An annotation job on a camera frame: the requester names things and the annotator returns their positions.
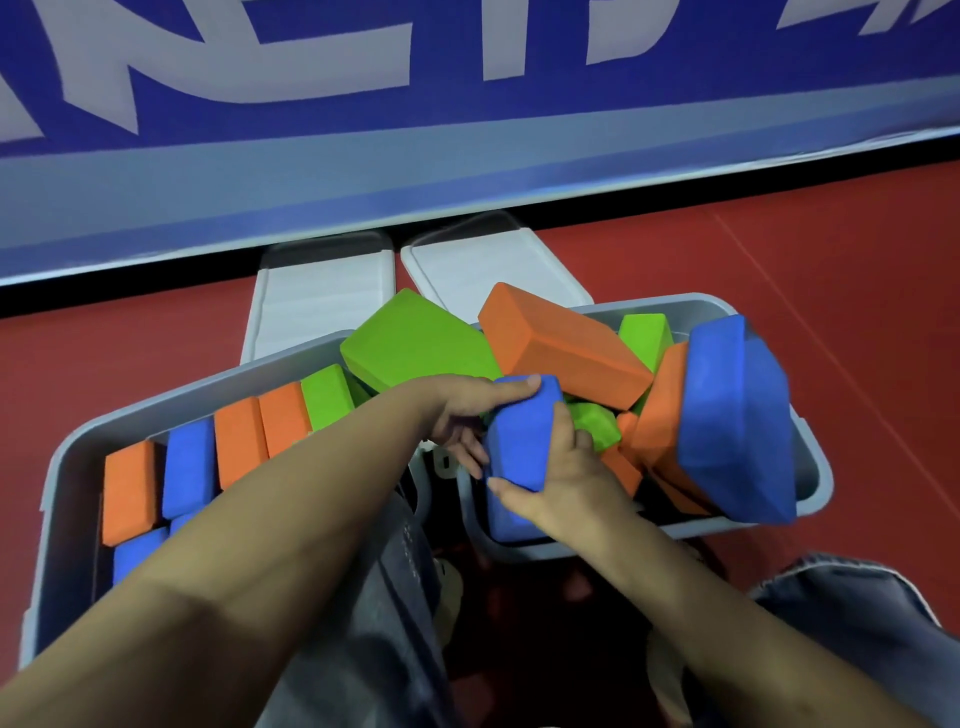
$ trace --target left hand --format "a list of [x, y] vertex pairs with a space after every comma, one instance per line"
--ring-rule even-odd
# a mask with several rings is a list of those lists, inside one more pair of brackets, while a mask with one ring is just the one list
[[490, 462], [478, 435], [480, 415], [513, 401], [526, 400], [540, 389], [540, 375], [522, 381], [492, 382], [479, 376], [441, 375], [422, 380], [437, 398], [440, 414], [429, 438], [446, 448], [469, 473], [480, 479]]

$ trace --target forearm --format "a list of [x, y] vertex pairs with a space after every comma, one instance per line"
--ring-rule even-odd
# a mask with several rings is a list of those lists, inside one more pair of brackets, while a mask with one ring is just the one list
[[927, 725], [652, 524], [626, 517], [597, 528], [590, 542], [585, 558], [676, 646], [734, 724]]
[[401, 385], [235, 483], [7, 686], [0, 725], [252, 725], [430, 407]]

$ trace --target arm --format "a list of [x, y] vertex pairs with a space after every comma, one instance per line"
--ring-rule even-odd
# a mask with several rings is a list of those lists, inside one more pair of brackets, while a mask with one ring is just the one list
[[471, 416], [540, 383], [399, 385], [248, 474], [0, 694], [0, 726], [251, 726], [420, 440], [477, 476]]
[[504, 480], [510, 510], [563, 541], [607, 578], [681, 653], [724, 716], [742, 726], [927, 726], [863, 672], [776, 619], [638, 518], [623, 489], [574, 432], [565, 407], [541, 494]]

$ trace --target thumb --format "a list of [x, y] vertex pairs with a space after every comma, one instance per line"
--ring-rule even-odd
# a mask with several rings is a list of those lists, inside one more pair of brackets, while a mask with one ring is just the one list
[[487, 478], [487, 487], [500, 499], [504, 508], [516, 513], [527, 521], [533, 521], [539, 510], [540, 494], [531, 493], [526, 488], [520, 488], [502, 477]]

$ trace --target orange foam block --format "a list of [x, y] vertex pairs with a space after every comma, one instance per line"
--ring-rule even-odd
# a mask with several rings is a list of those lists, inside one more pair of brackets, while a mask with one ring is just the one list
[[698, 503], [680, 488], [671, 485], [653, 471], [650, 471], [650, 476], [656, 481], [657, 485], [660, 486], [663, 494], [670, 498], [670, 502], [673, 503], [674, 508], [681, 513], [686, 513], [688, 516], [715, 516], [719, 513], [716, 509], [708, 510], [706, 506]]
[[633, 436], [625, 447], [647, 467], [669, 497], [672, 494], [662, 487], [664, 483], [670, 486], [670, 490], [680, 491], [683, 497], [671, 497], [670, 500], [682, 513], [703, 516], [709, 511], [699, 503], [709, 503], [709, 498], [677, 463], [687, 349], [684, 341], [667, 348], [663, 354], [646, 404], [636, 420]]
[[616, 479], [620, 481], [627, 495], [633, 497], [640, 486], [640, 480], [643, 479], [643, 473], [634, 467], [620, 451], [620, 447], [614, 445], [612, 448], [605, 449], [600, 453], [600, 461], [616, 475]]
[[218, 409], [213, 415], [213, 429], [220, 487], [224, 490], [267, 461], [267, 438], [256, 397]]
[[564, 392], [612, 409], [630, 409], [653, 381], [611, 328], [507, 283], [479, 318], [505, 375], [554, 375]]
[[260, 395], [260, 417], [267, 454], [275, 457], [310, 434], [310, 416], [298, 381]]
[[108, 455], [104, 461], [104, 544], [117, 546], [151, 530], [156, 523], [157, 500], [153, 443], [137, 443]]
[[637, 419], [637, 415], [629, 409], [616, 416], [616, 428], [620, 430], [620, 442], [624, 445], [629, 445], [630, 441], [633, 440]]

